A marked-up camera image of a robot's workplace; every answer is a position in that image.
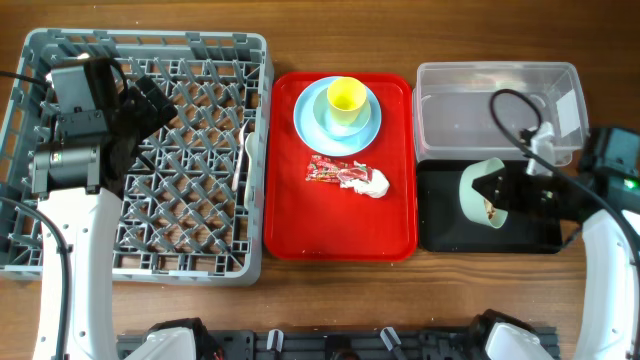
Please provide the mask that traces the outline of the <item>rice and peanut leftovers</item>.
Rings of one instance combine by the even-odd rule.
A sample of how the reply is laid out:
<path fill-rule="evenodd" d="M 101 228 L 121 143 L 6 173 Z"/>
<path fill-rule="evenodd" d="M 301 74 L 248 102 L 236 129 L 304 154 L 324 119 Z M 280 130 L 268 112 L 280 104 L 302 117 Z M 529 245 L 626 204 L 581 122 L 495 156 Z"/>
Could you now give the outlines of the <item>rice and peanut leftovers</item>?
<path fill-rule="evenodd" d="M 484 206 L 488 219 L 492 220 L 496 214 L 495 207 L 488 200 L 484 200 Z"/>

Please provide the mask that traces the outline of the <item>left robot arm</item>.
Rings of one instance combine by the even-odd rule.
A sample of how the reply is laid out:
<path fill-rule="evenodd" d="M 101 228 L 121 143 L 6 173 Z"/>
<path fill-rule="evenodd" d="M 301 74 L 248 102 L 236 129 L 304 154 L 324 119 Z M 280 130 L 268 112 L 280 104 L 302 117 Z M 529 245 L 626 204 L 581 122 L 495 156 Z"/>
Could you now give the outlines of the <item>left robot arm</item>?
<path fill-rule="evenodd" d="M 130 168 L 176 114 L 147 76 L 112 58 L 54 67 L 59 111 L 30 165 L 44 260 L 37 359 L 115 359 L 112 257 Z"/>

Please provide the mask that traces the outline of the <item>red snack wrapper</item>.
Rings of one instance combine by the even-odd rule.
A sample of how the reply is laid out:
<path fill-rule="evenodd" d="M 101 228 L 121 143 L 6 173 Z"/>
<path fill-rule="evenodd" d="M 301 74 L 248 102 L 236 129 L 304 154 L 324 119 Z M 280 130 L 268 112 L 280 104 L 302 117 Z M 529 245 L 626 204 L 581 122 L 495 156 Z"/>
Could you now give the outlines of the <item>red snack wrapper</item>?
<path fill-rule="evenodd" d="M 373 169 L 357 162 L 347 163 L 323 155 L 312 155 L 306 168 L 306 181 L 342 184 L 351 180 L 371 181 Z"/>

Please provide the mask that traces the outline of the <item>light green bowl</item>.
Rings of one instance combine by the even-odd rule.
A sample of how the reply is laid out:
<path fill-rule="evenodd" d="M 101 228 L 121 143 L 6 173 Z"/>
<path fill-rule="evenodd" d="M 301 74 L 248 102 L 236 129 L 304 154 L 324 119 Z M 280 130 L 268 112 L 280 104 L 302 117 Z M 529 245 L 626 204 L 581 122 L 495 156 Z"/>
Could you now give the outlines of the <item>light green bowl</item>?
<path fill-rule="evenodd" d="M 465 217 L 483 226 L 494 229 L 501 228 L 507 220 L 508 212 L 498 210 L 492 220 L 489 220 L 484 206 L 484 198 L 472 189 L 471 183 L 476 178 L 493 171 L 505 168 L 498 158 L 491 158 L 468 166 L 461 175 L 459 183 L 459 201 Z"/>

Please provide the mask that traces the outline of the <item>white plastic spoon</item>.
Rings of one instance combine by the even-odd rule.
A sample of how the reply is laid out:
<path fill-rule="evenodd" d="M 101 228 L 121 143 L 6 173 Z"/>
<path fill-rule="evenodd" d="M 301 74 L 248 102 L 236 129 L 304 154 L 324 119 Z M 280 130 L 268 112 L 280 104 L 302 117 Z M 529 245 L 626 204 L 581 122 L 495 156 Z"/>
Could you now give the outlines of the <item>white plastic spoon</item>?
<path fill-rule="evenodd" d="M 244 206 L 246 209 L 250 208 L 251 193 L 252 193 L 251 187 L 253 185 L 252 173 L 253 173 L 253 164 L 254 164 L 256 150 L 257 150 L 257 142 L 258 142 L 258 136 L 254 132 L 251 132 L 247 136 L 245 141 L 245 153 L 247 155 L 247 160 L 248 160 L 246 184 L 245 184 L 245 190 L 244 190 Z"/>

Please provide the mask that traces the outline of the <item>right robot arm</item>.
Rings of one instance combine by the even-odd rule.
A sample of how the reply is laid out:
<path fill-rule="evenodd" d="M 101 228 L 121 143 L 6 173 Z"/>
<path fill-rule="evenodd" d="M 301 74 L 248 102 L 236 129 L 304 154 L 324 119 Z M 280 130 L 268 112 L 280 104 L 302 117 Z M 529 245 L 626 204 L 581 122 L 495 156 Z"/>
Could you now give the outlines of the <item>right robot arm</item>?
<path fill-rule="evenodd" d="M 638 160 L 638 133 L 597 128 L 575 177 L 557 168 L 535 175 L 510 172 L 492 158 L 467 167 L 460 180 L 460 203 L 473 222 L 519 212 L 579 224 L 586 284 L 577 359 L 639 356 Z M 495 210 L 492 216 L 488 206 Z"/>

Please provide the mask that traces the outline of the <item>white tissue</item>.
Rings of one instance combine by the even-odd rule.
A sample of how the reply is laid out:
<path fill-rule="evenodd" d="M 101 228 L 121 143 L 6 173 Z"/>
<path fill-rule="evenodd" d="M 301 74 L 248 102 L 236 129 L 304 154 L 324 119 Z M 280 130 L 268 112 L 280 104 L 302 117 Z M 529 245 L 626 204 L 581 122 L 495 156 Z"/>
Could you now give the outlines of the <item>white tissue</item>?
<path fill-rule="evenodd" d="M 386 195 L 390 188 L 390 183 L 380 170 L 358 162 L 355 162 L 354 165 L 358 170 L 365 170 L 367 172 L 367 179 L 361 180 L 353 178 L 347 180 L 341 184 L 342 188 L 351 188 L 355 193 L 367 195 L 371 198 L 381 198 Z"/>

